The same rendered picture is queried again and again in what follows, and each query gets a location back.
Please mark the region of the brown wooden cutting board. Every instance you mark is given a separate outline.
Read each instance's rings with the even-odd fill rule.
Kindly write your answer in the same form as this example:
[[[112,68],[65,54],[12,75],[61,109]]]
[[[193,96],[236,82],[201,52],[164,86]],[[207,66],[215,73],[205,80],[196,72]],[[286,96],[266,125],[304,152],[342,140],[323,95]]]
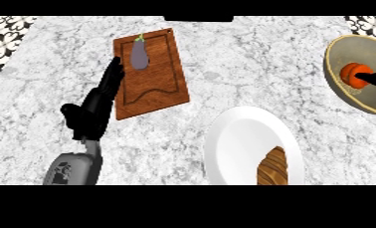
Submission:
[[[143,70],[137,70],[131,63],[131,52],[139,36],[114,40],[114,54],[121,58],[125,71],[115,97],[117,120],[189,102],[189,87],[174,29],[145,33],[143,37],[149,56]]]

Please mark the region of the purple eggplant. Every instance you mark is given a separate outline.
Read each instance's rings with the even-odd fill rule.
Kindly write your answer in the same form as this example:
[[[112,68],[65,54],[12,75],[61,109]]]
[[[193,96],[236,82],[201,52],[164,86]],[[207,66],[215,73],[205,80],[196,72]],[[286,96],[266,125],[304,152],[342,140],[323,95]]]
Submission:
[[[131,52],[131,65],[136,70],[143,70],[149,66],[149,55],[146,51],[145,35],[140,35],[134,41]]]

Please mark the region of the orange round fruit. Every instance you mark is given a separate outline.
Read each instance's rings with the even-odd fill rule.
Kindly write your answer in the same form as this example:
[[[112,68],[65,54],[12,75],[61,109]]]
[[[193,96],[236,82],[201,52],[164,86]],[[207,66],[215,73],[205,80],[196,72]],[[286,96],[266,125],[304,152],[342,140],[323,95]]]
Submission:
[[[364,64],[358,64],[358,63],[350,63],[342,69],[341,69],[341,80],[342,82],[354,89],[363,89],[369,83],[358,79],[355,77],[357,73],[366,73],[366,74],[372,74],[373,70],[370,69],[370,67]]]

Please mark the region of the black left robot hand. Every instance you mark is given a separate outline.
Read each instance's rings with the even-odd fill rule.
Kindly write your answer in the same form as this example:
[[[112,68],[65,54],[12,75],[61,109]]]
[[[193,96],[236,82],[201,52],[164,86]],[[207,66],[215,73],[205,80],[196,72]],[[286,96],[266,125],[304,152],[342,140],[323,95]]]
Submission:
[[[105,134],[114,100],[125,76],[121,58],[115,57],[102,76],[99,85],[90,90],[80,106],[64,104],[61,112],[66,126],[74,131],[74,140],[99,140]]]

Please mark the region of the olive bowl with tan rim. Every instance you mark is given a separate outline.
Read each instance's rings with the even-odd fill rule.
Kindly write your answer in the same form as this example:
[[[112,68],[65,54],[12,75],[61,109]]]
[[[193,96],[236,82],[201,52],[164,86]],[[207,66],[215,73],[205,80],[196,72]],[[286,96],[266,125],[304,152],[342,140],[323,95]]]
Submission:
[[[341,70],[350,63],[367,65],[376,73],[376,38],[361,35],[338,37],[323,58],[324,79],[336,96],[348,105],[376,114],[376,86],[353,89],[341,80]]]

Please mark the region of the white plate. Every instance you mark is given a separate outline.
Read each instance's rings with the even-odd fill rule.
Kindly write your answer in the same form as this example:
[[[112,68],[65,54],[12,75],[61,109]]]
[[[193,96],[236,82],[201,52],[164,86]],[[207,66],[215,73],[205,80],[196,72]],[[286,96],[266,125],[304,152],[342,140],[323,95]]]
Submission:
[[[288,184],[302,184],[301,149],[283,121],[258,107],[224,111],[205,135],[204,168],[209,183],[255,185],[258,165],[277,146],[285,151]]]

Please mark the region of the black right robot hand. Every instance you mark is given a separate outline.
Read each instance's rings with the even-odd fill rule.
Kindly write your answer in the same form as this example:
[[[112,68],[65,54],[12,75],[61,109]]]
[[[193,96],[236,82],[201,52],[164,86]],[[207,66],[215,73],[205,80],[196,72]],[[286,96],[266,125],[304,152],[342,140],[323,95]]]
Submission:
[[[363,80],[370,85],[376,86],[376,73],[357,73],[355,78]]]

